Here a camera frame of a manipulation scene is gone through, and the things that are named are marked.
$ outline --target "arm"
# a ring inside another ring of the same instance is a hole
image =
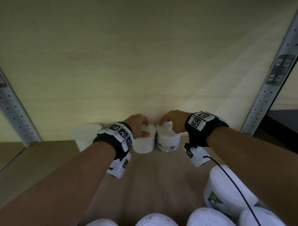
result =
[[[186,132],[192,113],[165,114],[159,124],[172,121],[175,133]],[[218,127],[207,144],[242,182],[286,224],[296,225],[298,203],[298,155],[229,127]]]
[[[141,114],[124,122],[135,139],[150,136]],[[115,156],[110,144],[95,142],[5,206],[0,225],[78,225]]]

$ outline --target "plastic container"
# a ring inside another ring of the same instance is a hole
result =
[[[135,139],[132,144],[132,148],[136,153],[144,154],[149,153],[154,149],[156,127],[151,123],[148,126],[142,125],[142,131],[149,132],[150,136]]]
[[[109,220],[109,219],[99,219],[90,222],[86,226],[118,226],[114,221]]]
[[[173,123],[165,122],[162,126],[156,125],[156,145],[164,152],[173,152],[179,147],[181,134],[172,130]]]
[[[74,128],[72,135],[80,152],[92,145],[93,140],[97,136],[97,132],[101,130],[101,128],[102,126],[99,123],[86,123]]]
[[[285,226],[285,224],[271,211],[252,206],[252,211],[256,215],[261,226]],[[246,208],[240,215],[238,220],[239,226],[258,226],[256,219],[252,215],[249,208]]]
[[[186,226],[235,226],[235,224],[217,210],[199,208],[190,215]]]
[[[232,178],[246,198],[250,206],[258,202],[258,198],[241,182],[241,180],[226,165],[222,168]],[[211,169],[204,190],[204,199],[209,208],[214,208],[228,217],[238,218],[247,205],[239,191],[227,175],[215,166]]]
[[[152,213],[143,217],[136,226],[178,226],[178,224],[164,214]]]

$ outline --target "metal bracket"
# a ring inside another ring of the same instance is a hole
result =
[[[40,142],[41,137],[26,113],[19,98],[13,91],[0,68],[0,110],[19,135],[23,144],[29,147],[33,142]]]
[[[253,136],[269,111],[282,86],[294,68],[298,57],[298,12],[283,39],[266,79],[240,130]]]

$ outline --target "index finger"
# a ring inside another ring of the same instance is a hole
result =
[[[165,114],[159,121],[159,126],[162,126],[166,121],[171,121],[170,114]]]
[[[142,115],[142,124],[145,124],[145,126],[148,126],[149,125],[149,121],[148,121],[148,119],[147,119],[147,117],[146,116],[143,116]]]

